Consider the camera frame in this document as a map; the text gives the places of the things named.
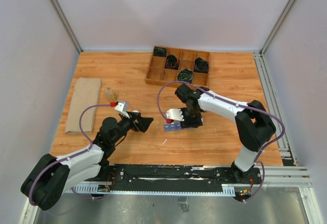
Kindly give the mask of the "blue weekly pill organizer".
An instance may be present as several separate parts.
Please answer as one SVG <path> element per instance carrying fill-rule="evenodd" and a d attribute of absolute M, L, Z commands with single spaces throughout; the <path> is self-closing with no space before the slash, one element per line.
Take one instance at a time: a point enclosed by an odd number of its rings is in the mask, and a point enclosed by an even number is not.
<path fill-rule="evenodd" d="M 177 131 L 177 130 L 181 130 L 181 123 L 180 122 L 173 122 L 173 123 L 165 123 L 164 126 L 164 131 L 168 132 L 168 131 Z"/>

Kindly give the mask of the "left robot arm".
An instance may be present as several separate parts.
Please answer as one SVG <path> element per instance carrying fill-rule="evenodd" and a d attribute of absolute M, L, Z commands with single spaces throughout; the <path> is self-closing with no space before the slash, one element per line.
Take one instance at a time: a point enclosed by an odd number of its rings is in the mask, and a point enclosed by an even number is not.
<path fill-rule="evenodd" d="M 46 211 L 64 192 L 82 181 L 107 179 L 107 160 L 116 145 L 129 131 L 146 132 L 153 120 L 142 117 L 139 112 L 128 112 L 119 121 L 114 117 L 105 118 L 90 145 L 62 156 L 43 155 L 23 182 L 21 193 L 31 205 Z"/>

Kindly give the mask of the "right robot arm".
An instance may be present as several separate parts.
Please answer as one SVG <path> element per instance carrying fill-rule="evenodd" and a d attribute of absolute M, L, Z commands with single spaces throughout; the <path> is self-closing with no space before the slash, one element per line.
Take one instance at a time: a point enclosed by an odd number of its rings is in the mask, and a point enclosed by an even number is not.
<path fill-rule="evenodd" d="M 189 87 L 181 84 L 175 96 L 185 105 L 166 112 L 168 120 L 180 122 L 182 128 L 197 128 L 203 125 L 205 112 L 225 118 L 236 126 L 241 149 L 231 164 L 231 177 L 243 183 L 250 177 L 259 151 L 269 142 L 276 127 L 263 104 L 258 100 L 236 101 L 216 94 L 207 87 Z"/>

